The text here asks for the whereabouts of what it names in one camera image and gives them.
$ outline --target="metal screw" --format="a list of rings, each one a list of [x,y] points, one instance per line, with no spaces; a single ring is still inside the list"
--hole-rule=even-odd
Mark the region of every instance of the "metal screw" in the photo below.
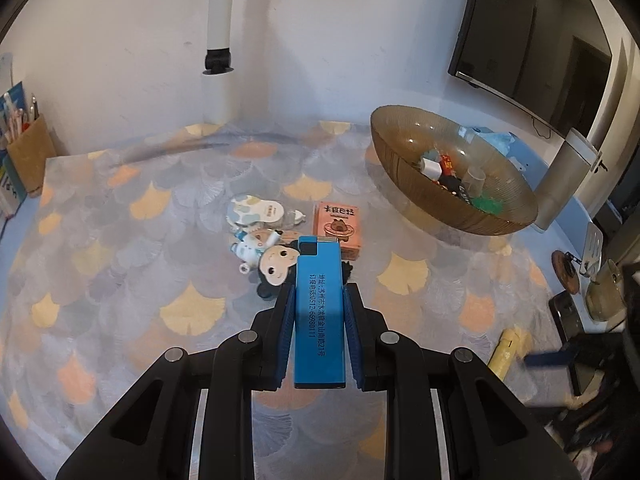
[[[242,330],[242,332],[238,334],[238,339],[242,343],[253,343],[258,339],[258,335],[253,330]]]
[[[388,345],[395,345],[398,341],[400,341],[400,336],[395,332],[383,332],[380,334],[380,341],[386,343]]]
[[[474,355],[469,348],[456,348],[456,351],[453,352],[453,356],[461,363],[469,363],[474,358]]]
[[[184,355],[184,352],[182,351],[182,348],[169,348],[164,353],[164,358],[170,363],[175,363],[176,361],[179,361],[180,359],[182,359],[183,355]]]

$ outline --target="brown glass bowl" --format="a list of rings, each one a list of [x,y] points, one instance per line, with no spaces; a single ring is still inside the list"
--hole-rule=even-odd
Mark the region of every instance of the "brown glass bowl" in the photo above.
[[[536,197],[515,166],[453,121],[420,108],[383,106],[371,115],[371,136],[382,166],[400,191],[451,227],[476,235],[506,235],[524,229],[538,216]],[[480,211],[420,173],[420,156],[433,148],[451,157],[460,179],[469,166],[482,168],[486,173],[482,193],[502,202],[501,213]]]

